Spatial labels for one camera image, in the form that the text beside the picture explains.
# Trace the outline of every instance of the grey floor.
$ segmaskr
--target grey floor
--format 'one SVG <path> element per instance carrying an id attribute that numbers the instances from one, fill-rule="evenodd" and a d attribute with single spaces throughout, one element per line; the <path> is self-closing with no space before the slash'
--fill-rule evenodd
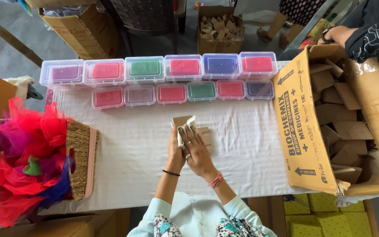
<path id="1" fill-rule="evenodd" d="M 197 24 L 197 11 L 192 8 L 195 0 L 187 0 L 187 25 L 185 35 L 178 36 L 178 54 L 196 54 L 197 43 L 195 31 Z M 205 5 L 228 5 L 227 0 L 204 0 Z M 271 22 L 277 8 L 278 1 L 261 1 L 261 4 L 252 6 L 261 12 L 244 15 L 245 21 Z M 0 2 L 0 24 L 9 30 L 14 36 L 25 43 L 43 60 L 76 59 L 77 54 L 54 32 L 44 26 L 45 22 L 38 16 L 37 9 L 33 9 L 33 17 L 29 16 L 19 4 Z M 277 55 L 282 53 L 278 47 L 278 37 L 269 45 L 256 36 L 258 26 L 245 24 L 245 41 L 241 51 L 274 51 Z M 172 44 L 168 37 L 131 36 L 134 53 L 136 56 L 167 55 L 172 54 Z M 120 57 L 126 57 L 124 48 Z M 29 75 L 37 82 L 34 87 L 44 96 L 46 87 L 39 85 L 40 68 L 26 59 L 19 52 L 0 39 L 0 77 L 10 78 Z M 26 106 L 29 109 L 43 111 L 44 102 L 28 100 Z M 373 205 L 379 227 L 379 198 L 373 199 Z"/>

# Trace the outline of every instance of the light blue shirt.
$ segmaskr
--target light blue shirt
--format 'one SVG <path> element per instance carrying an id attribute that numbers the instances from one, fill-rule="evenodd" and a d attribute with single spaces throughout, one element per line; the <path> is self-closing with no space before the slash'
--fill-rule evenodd
<path id="1" fill-rule="evenodd" d="M 272 230 L 261 224 L 257 213 L 236 196 L 228 204 L 222 206 L 217 197 L 188 195 L 175 192 L 172 205 L 153 198 L 140 224 L 130 231 L 128 237 L 154 236 L 155 215 L 162 214 L 175 223 L 185 237 L 217 237 L 216 228 L 220 219 L 231 215 L 236 219 L 245 219 L 250 226 L 260 229 L 269 237 L 277 237 Z"/>

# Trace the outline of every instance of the colorful tulle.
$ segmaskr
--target colorful tulle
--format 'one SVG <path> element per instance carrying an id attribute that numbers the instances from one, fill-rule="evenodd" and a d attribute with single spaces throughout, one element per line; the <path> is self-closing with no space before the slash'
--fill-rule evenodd
<path id="1" fill-rule="evenodd" d="M 27 110 L 20 98 L 9 100 L 0 120 L 0 225 L 13 226 L 36 207 L 71 199 L 66 153 L 68 119 L 56 109 Z"/>

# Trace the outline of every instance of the clear plastic box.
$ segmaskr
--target clear plastic box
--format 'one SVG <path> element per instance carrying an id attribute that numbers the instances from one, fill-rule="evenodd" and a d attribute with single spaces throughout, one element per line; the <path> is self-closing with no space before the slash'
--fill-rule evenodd
<path id="1" fill-rule="evenodd" d="M 127 86 L 125 88 L 125 105 L 152 105 L 156 102 L 156 90 L 152 85 Z"/>
<path id="2" fill-rule="evenodd" d="M 239 64 L 240 78 L 270 80 L 278 72 L 274 52 L 241 52 Z"/>
<path id="3" fill-rule="evenodd" d="M 84 61 L 83 81 L 91 87 L 126 84 L 123 59 L 97 59 Z"/>
<path id="4" fill-rule="evenodd" d="M 212 81 L 192 81 L 187 84 L 188 100 L 213 101 L 217 98 L 216 87 Z"/>
<path id="5" fill-rule="evenodd" d="M 157 102 L 159 104 L 182 104 L 187 101 L 185 84 L 160 84 L 157 86 Z"/>
<path id="6" fill-rule="evenodd" d="M 240 76 L 239 54 L 203 54 L 203 78 L 238 79 Z"/>
<path id="7" fill-rule="evenodd" d="M 240 100 L 245 98 L 243 80 L 218 80 L 216 86 L 218 99 Z"/>
<path id="8" fill-rule="evenodd" d="M 40 71 L 40 84 L 50 89 L 86 86 L 82 79 L 84 60 L 43 61 Z"/>
<path id="9" fill-rule="evenodd" d="M 162 83 L 165 81 L 163 56 L 126 57 L 125 81 L 129 84 Z"/>
<path id="10" fill-rule="evenodd" d="M 201 55 L 166 55 L 165 78 L 167 81 L 201 81 L 203 67 Z"/>
<path id="11" fill-rule="evenodd" d="M 95 89 L 91 95 L 91 103 L 95 109 L 118 108 L 124 105 L 124 89 L 121 87 Z"/>
<path id="12" fill-rule="evenodd" d="M 246 81 L 245 94 L 246 94 L 246 98 L 250 100 L 255 100 L 255 99 L 270 100 L 274 98 L 273 82 Z"/>

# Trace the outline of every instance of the red soap bar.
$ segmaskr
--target red soap bar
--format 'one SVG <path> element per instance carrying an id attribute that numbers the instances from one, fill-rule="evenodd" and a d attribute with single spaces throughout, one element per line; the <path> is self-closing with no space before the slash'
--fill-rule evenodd
<path id="1" fill-rule="evenodd" d="M 273 71 L 271 57 L 245 57 L 242 60 L 242 66 L 244 72 L 247 73 L 262 73 Z"/>
<path id="2" fill-rule="evenodd" d="M 111 105 L 122 104 L 122 90 L 108 91 L 108 92 L 97 92 L 95 107 L 105 107 Z"/>
<path id="3" fill-rule="evenodd" d="M 199 71 L 197 59 L 171 59 L 171 76 L 199 75 Z"/>
<path id="4" fill-rule="evenodd" d="M 184 86 L 162 86 L 158 88 L 159 102 L 181 102 L 187 98 Z"/>
<path id="5" fill-rule="evenodd" d="M 52 69 L 52 80 L 77 79 L 78 66 L 58 67 Z"/>
<path id="6" fill-rule="evenodd" d="M 98 63 L 94 65 L 92 76 L 94 79 L 116 79 L 122 76 L 124 64 L 119 62 Z"/>
<path id="7" fill-rule="evenodd" d="M 218 81 L 217 82 L 218 97 L 243 97 L 242 81 Z"/>

